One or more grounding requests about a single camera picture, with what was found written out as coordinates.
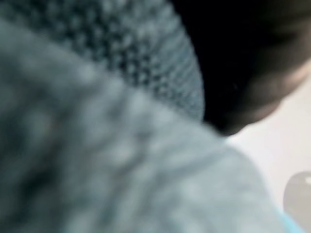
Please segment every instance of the white surface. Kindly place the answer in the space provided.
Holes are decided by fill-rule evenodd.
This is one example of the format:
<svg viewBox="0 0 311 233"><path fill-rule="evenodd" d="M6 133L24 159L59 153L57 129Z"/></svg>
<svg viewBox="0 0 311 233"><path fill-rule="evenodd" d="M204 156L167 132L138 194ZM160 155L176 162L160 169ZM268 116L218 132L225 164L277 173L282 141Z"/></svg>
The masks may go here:
<svg viewBox="0 0 311 233"><path fill-rule="evenodd" d="M281 207L290 177L311 170L311 78L272 116L229 142L255 161Z"/></svg>

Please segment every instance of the gray fleece fabric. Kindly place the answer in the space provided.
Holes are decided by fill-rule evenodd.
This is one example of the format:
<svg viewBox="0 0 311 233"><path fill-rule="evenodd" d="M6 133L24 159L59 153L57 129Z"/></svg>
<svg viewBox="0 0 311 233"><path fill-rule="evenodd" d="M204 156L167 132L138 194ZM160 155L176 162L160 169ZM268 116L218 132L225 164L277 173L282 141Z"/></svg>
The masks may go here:
<svg viewBox="0 0 311 233"><path fill-rule="evenodd" d="M284 233L208 126L0 20L1 233Z"/></svg>
<svg viewBox="0 0 311 233"><path fill-rule="evenodd" d="M196 120L203 82L192 44L166 0L0 0L0 17L111 71Z"/></svg>

